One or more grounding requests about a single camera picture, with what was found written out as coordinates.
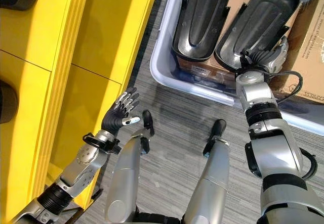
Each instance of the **gray carpet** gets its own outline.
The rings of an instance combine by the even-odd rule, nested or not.
[[[217,118],[227,121],[224,139],[230,143],[229,193],[223,223],[256,223],[260,217],[261,181],[248,168],[244,146],[250,141],[242,110],[189,95],[158,84],[149,70],[150,56],[167,0],[156,0],[142,40],[130,85],[138,88],[140,105],[133,114],[149,109],[155,136],[151,151],[141,158],[137,205],[141,211],[181,218],[205,166],[206,139]],[[122,144],[140,125],[124,127]],[[324,138],[291,128],[298,145],[317,155],[318,171],[309,182],[324,203]],[[76,223],[104,223],[104,206],[117,156],[102,169],[103,194]],[[305,160],[305,169],[309,167]]]

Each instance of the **black cable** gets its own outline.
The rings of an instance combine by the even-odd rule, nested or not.
[[[302,177],[303,180],[309,180],[311,179],[317,171],[317,161],[315,159],[315,156],[304,150],[303,148],[299,148],[300,152],[309,159],[310,161],[310,169],[309,171]]]
[[[246,72],[246,71],[257,71],[257,72],[263,73],[264,75],[269,76],[269,79],[274,78],[276,76],[287,76],[287,75],[295,75],[299,78],[299,82],[298,82],[297,86],[295,87],[295,89],[287,97],[278,100],[277,101],[278,104],[286,101],[287,99],[291,98],[293,95],[296,95],[302,89],[302,86],[303,86],[303,77],[297,71],[283,71],[283,72],[279,72],[279,73],[270,73],[270,72],[266,72],[266,71],[263,71],[260,69],[251,68],[251,69],[244,70],[243,72]]]

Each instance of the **yellow cabinet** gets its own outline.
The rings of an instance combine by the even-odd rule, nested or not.
[[[28,11],[0,9],[0,77],[19,97],[17,116],[0,126],[1,223],[100,128],[127,86],[153,2],[37,0]],[[93,187],[75,199],[83,209]]]
[[[50,72],[0,51],[0,78],[17,93],[18,111],[1,124],[1,223],[30,201]]]
[[[37,0],[27,11],[1,9],[0,49],[52,70],[68,0]]]
[[[127,84],[154,0],[87,0],[72,63]]]
[[[101,120],[117,98],[120,84],[72,65],[55,135],[48,172],[50,184],[75,158],[84,144],[82,136],[101,128]],[[90,203],[93,182],[74,200],[80,206]]]

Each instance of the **white plastic tub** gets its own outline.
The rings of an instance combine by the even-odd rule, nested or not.
[[[178,79],[179,69],[177,68],[176,58],[172,54],[171,46],[181,2],[182,0],[168,0],[167,2],[150,61],[153,78],[162,85],[226,105],[240,107],[238,99],[228,92]],[[290,113],[281,111],[283,118],[290,125],[324,136],[324,105],[287,102],[282,107],[290,111]]]

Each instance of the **cardboard box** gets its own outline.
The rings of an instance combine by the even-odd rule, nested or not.
[[[302,5],[288,37],[289,49],[282,71],[298,71],[303,76],[300,97],[324,103],[324,0]],[[290,94],[298,78],[290,75],[271,81],[275,93]]]
[[[250,0],[229,0],[227,6],[230,7],[229,13],[227,15],[227,19],[224,23],[223,29],[219,36],[218,41],[223,37],[224,33],[227,31],[228,27],[233,22],[236,14],[241,9],[243,3],[248,4]],[[287,22],[287,26],[291,28],[293,25],[296,15],[298,11],[296,11],[289,21]],[[180,57],[177,57],[179,66],[182,70],[189,72],[191,74],[201,76],[211,81],[215,81],[217,83],[225,84],[229,87],[235,87],[235,76],[233,72],[226,70],[222,67],[215,59],[214,55],[212,55],[205,62],[190,62]]]

